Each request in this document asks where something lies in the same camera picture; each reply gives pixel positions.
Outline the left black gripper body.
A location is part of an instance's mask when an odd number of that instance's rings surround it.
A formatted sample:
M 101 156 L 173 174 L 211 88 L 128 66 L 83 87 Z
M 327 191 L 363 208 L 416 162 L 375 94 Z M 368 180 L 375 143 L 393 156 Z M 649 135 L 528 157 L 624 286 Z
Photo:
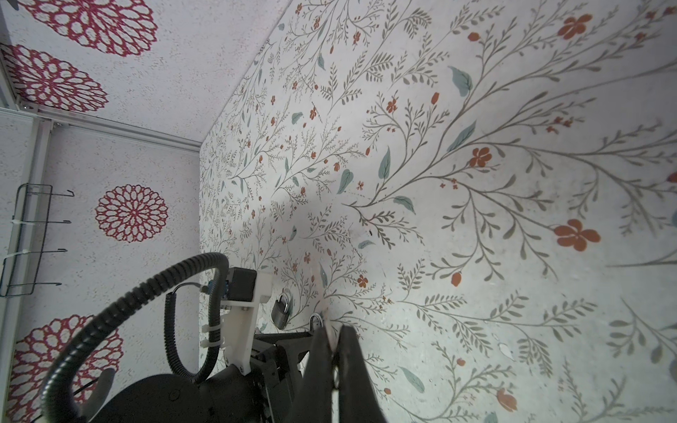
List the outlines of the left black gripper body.
M 254 336 L 250 367 L 262 396 L 263 422 L 285 422 L 289 416 L 303 382 L 299 364 L 312 339 L 308 331 Z

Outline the silver key with ring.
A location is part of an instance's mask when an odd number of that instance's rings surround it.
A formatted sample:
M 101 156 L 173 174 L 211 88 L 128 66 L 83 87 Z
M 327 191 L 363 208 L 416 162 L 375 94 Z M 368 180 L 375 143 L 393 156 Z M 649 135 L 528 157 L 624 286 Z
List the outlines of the silver key with ring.
M 334 332 L 331 320 L 326 321 L 320 313 L 313 313 L 310 317 L 310 333 L 315 336 L 317 334 L 324 334 L 328 340 L 329 347 L 332 352 L 336 351 L 338 340 Z

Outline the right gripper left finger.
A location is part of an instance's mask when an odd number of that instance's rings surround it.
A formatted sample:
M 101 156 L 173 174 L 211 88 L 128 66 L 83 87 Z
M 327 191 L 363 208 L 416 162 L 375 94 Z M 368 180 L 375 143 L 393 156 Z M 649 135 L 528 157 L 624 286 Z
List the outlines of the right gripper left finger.
M 286 422 L 331 422 L 333 349 L 326 329 L 315 331 L 301 387 Z

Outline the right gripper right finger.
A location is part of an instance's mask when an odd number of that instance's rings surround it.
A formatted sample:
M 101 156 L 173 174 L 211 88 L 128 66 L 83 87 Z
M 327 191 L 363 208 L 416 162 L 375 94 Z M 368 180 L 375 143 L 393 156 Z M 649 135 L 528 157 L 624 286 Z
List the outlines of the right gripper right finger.
M 354 327 L 344 325 L 334 354 L 338 370 L 338 421 L 386 422 Z

